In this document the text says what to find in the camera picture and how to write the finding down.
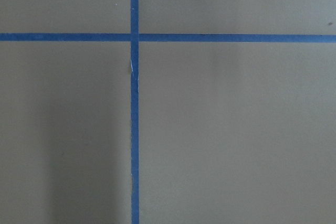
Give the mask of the brown cardboard table mat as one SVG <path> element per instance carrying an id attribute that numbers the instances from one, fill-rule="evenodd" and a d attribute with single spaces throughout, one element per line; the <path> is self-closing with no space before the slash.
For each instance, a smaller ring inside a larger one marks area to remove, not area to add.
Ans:
<path id="1" fill-rule="evenodd" d="M 142 33 L 335 33 L 335 0 L 139 0 Z M 142 223 L 335 223 L 335 44 L 140 43 Z M 130 223 L 130 43 L 1 43 L 1 223 Z"/>

